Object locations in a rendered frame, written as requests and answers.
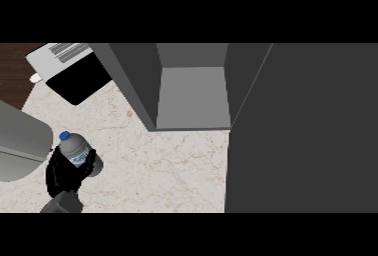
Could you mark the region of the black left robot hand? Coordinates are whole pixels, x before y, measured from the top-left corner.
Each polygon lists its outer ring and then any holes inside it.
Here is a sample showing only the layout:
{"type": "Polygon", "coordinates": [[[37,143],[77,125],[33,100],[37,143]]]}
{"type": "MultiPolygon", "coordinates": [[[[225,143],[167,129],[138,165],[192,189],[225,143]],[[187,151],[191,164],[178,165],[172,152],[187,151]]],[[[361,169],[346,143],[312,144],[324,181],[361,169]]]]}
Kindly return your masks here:
{"type": "Polygon", "coordinates": [[[57,147],[46,167],[46,186],[52,198],[61,192],[77,192],[82,181],[89,177],[95,169],[96,150],[89,151],[85,163],[76,166],[57,147]]]}

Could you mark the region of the clear blue-capped water bottle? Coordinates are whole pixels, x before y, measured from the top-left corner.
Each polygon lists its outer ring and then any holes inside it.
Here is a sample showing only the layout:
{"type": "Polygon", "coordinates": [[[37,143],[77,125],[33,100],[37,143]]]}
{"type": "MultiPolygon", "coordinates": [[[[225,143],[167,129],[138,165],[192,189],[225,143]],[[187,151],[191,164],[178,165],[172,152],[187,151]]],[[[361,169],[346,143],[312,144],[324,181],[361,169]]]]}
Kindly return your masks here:
{"type": "Polygon", "coordinates": [[[94,149],[86,138],[79,133],[64,131],[60,134],[60,150],[68,160],[70,165],[79,168],[85,163],[94,149]]]}

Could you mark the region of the grey open cabinet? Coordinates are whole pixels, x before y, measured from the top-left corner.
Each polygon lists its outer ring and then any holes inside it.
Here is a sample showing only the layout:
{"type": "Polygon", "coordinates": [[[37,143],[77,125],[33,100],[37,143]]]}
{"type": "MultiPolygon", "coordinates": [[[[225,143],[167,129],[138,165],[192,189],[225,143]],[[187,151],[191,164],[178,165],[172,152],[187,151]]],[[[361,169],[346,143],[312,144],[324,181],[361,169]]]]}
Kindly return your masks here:
{"type": "Polygon", "coordinates": [[[269,43],[94,43],[91,48],[148,130],[232,128],[269,43]]]}

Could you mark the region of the dark grey cabinet door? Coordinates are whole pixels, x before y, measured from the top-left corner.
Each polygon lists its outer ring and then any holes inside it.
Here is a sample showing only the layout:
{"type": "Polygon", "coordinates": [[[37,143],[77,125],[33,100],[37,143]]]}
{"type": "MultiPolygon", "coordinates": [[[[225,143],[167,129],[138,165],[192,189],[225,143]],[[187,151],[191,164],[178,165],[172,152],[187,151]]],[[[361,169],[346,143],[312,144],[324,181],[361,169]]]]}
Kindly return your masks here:
{"type": "Polygon", "coordinates": [[[231,212],[378,212],[378,44],[278,44],[231,132],[231,212]]]}

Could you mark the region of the white and black appliance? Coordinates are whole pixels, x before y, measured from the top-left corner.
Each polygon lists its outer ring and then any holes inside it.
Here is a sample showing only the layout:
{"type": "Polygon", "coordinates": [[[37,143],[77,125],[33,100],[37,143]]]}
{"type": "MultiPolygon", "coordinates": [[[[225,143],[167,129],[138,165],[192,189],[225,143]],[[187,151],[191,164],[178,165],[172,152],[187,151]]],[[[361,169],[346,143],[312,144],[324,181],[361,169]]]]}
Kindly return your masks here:
{"type": "Polygon", "coordinates": [[[48,43],[26,59],[40,80],[73,105],[113,80],[88,43],[48,43]]]}

